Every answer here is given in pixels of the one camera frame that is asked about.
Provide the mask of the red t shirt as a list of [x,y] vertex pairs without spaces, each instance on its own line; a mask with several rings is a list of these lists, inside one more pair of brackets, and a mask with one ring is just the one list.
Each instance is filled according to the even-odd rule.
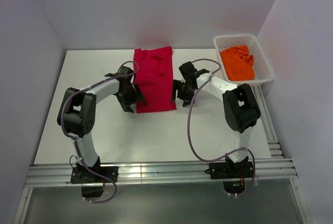
[[153,113],[176,109],[171,103],[173,87],[172,47],[136,49],[135,61],[139,65],[135,83],[140,87],[145,103],[138,102],[137,113]]

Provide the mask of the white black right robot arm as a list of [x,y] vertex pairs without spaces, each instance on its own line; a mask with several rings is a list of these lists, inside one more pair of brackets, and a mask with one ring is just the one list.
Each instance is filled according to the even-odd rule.
[[[204,159],[195,151],[191,135],[190,121],[196,97],[201,91],[206,91],[223,103],[225,120],[232,130],[229,145],[231,150],[215,159]],[[243,171],[243,164],[254,155],[248,145],[253,128],[261,117],[261,111],[255,99],[251,86],[248,84],[233,84],[212,74],[204,74],[198,78],[189,78],[185,81],[174,80],[172,85],[171,103],[178,98],[183,106],[189,106],[187,117],[187,138],[193,155],[200,161],[213,163],[221,159],[230,160],[225,164],[225,171],[231,177],[237,177]]]

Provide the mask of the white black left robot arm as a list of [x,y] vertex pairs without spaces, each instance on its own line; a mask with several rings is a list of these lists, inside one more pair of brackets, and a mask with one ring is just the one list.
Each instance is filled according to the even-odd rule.
[[97,104],[109,96],[115,96],[124,112],[134,113],[132,105],[146,103],[139,85],[134,82],[139,71],[138,63],[132,62],[133,69],[126,64],[127,61],[116,73],[106,74],[103,80],[91,86],[68,88],[61,103],[57,123],[64,135],[73,141],[78,174],[89,182],[104,178],[91,134]]

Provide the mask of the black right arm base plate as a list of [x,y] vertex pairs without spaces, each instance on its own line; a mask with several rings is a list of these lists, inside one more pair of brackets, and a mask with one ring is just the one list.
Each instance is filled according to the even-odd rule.
[[251,161],[236,164],[233,162],[210,163],[209,168],[204,172],[210,175],[211,179],[252,178],[253,163]]

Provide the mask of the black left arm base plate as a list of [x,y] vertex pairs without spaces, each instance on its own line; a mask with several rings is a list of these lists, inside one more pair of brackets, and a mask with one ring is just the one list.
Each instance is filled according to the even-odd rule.
[[72,170],[70,179],[71,184],[88,184],[88,183],[102,183],[109,182],[106,178],[117,182],[118,178],[117,166],[102,166],[98,168],[95,173],[87,171],[83,166],[75,167]]

